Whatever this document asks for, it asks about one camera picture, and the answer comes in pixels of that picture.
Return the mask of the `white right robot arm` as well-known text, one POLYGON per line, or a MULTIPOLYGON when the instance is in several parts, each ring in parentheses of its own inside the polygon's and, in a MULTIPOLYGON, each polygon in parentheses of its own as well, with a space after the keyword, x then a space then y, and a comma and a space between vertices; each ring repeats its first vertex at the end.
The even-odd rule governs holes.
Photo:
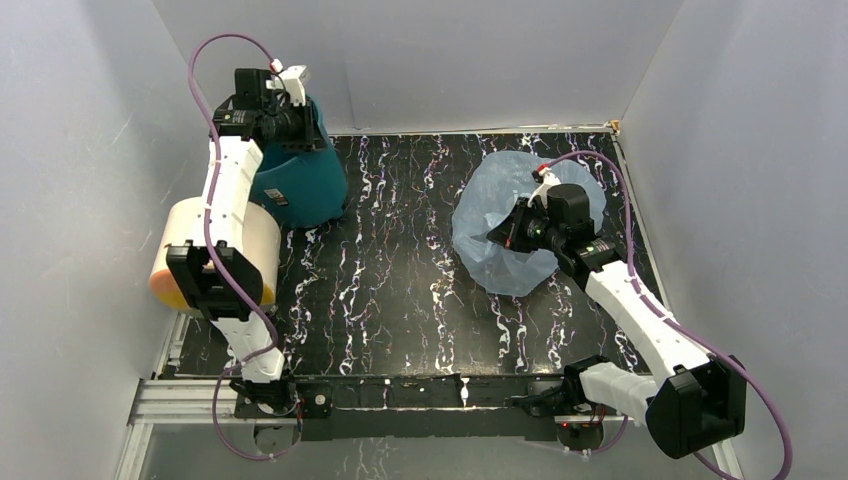
POLYGON ((651 372, 633 374, 595 355, 566 366, 561 387, 546 396, 564 400, 577 414, 609 406, 645 424, 673 459, 743 432, 747 387, 737 364, 675 330, 672 314, 629 271, 621 246, 596 232, 582 187, 559 184, 518 198, 486 237, 514 252, 553 253, 560 270, 610 315, 651 372))

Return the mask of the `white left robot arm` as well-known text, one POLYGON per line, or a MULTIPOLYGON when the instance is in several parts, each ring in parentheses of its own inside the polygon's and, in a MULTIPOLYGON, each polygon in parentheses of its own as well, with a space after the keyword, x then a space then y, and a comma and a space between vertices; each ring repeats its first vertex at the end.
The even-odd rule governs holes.
POLYGON ((316 109, 305 91, 304 65, 238 69, 235 91, 217 110, 202 106, 209 126, 209 164, 191 232, 165 250, 165 263, 189 308, 226 339, 240 376, 231 387, 263 412, 286 416, 299 403, 279 336, 262 307, 266 290, 260 262, 245 242, 266 241, 270 262, 279 260, 280 234, 251 233, 249 196, 266 146, 295 152, 326 147, 316 109))

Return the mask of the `light blue plastic bag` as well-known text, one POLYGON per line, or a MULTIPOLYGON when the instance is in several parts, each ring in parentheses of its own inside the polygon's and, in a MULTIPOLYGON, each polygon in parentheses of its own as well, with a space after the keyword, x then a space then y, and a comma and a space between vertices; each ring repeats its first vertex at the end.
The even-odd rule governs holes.
POLYGON ((580 164, 525 152, 484 157, 452 217, 453 246, 488 293, 523 297, 557 270, 580 289, 621 255, 602 239, 606 197, 580 164))

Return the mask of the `teal plastic trash bin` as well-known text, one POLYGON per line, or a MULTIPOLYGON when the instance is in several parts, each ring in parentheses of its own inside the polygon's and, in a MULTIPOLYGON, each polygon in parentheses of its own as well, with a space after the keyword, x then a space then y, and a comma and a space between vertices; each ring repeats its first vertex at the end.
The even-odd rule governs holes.
POLYGON ((340 218, 348 181, 332 144, 313 152, 290 152, 279 144, 264 148, 249 201, 284 227, 308 229, 340 218))

